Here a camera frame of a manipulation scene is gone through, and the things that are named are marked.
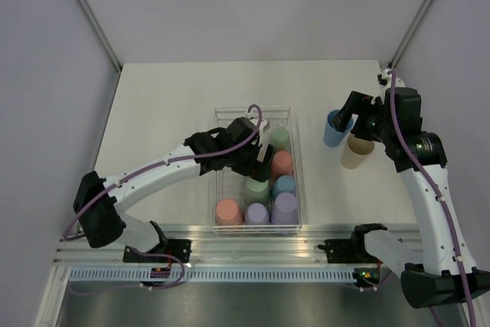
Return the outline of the beige cup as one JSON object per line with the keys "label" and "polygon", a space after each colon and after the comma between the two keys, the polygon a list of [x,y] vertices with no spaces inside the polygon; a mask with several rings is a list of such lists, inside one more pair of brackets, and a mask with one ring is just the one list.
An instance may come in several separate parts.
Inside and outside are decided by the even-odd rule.
{"label": "beige cup", "polygon": [[372,154],[374,147],[372,141],[349,135],[341,155],[342,166],[346,169],[356,169]]}

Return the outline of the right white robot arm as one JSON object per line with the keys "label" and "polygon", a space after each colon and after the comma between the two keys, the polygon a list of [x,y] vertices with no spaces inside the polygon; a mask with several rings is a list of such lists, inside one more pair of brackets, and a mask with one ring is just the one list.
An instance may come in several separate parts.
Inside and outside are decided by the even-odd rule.
{"label": "right white robot arm", "polygon": [[353,91],[334,115],[333,126],[353,137],[380,142],[394,162],[413,205],[423,251],[402,244],[382,224],[358,225],[349,244],[351,256],[384,263],[400,279],[413,308],[468,303],[489,291],[489,273],[480,270],[457,222],[449,192],[443,144],[422,129],[421,96],[408,87],[387,88],[384,96]]}

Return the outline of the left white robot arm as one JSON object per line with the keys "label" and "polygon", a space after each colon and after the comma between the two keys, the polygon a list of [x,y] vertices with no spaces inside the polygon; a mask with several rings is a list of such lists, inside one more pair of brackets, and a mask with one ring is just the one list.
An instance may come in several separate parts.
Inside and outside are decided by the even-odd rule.
{"label": "left white robot arm", "polygon": [[274,146],[263,144],[259,123],[244,116],[227,127],[196,132],[178,148],[136,170],[102,178],[83,176],[73,210],[93,249],[121,244],[157,263],[167,254],[168,240],[154,222],[128,215],[143,199],[173,184],[229,168],[243,177],[268,181]]}

